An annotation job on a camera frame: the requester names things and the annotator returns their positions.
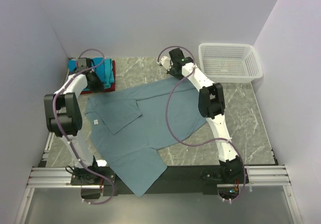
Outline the grey-blue t-shirt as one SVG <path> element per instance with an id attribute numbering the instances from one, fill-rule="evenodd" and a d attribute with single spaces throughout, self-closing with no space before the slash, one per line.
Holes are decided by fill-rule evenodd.
<path id="1" fill-rule="evenodd" d="M 158 150 L 185 140 L 205 124 L 198 91 L 167 78 L 88 98 L 91 142 L 138 197 L 166 170 Z"/>

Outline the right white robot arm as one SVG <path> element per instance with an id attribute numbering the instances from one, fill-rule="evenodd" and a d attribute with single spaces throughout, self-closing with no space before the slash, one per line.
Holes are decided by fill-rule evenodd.
<path id="1" fill-rule="evenodd" d="M 219 153 L 220 169 L 218 179 L 233 183 L 245 174 L 241 155 L 233 146 L 225 120 L 225 99 L 223 86 L 210 80 L 196 65 L 192 57 L 185 57 L 182 50 L 171 47 L 169 57 L 162 57 L 160 65 L 167 74 L 182 83 L 188 80 L 198 91 L 198 110 L 209 124 Z"/>

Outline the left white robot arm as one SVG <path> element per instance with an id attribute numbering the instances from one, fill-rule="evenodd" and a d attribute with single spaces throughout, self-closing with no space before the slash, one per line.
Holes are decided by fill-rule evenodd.
<path id="1" fill-rule="evenodd" d="M 76 68 L 67 82 L 55 93 L 44 97 L 47 128 L 66 144 L 75 161 L 75 166 L 67 166 L 66 171 L 73 178 L 90 185 L 100 180 L 100 172 L 95 157 L 80 132 L 83 120 L 77 98 L 85 88 L 91 91 L 104 90 L 95 67 L 97 66 L 92 59 L 78 58 Z"/>

